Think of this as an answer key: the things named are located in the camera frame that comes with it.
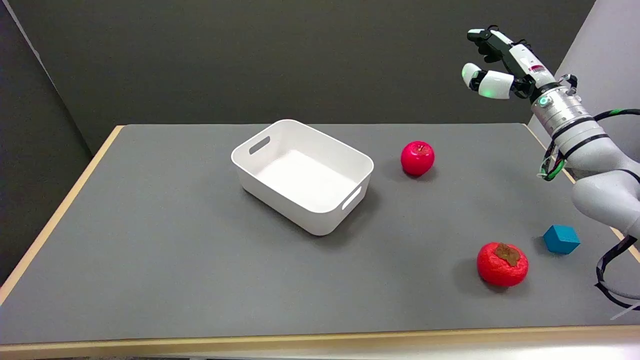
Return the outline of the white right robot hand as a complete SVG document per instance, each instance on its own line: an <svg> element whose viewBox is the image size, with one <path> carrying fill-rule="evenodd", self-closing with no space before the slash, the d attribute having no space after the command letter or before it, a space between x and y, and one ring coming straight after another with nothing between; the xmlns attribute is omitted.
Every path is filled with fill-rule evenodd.
<svg viewBox="0 0 640 360"><path fill-rule="evenodd" d="M464 84L471 91L492 100L508 100L510 95L535 101L560 84L542 64L525 39L512 41L496 25L471 29L467 39L477 46L487 64L500 62L506 71L483 70L473 63L462 67Z"/></svg>

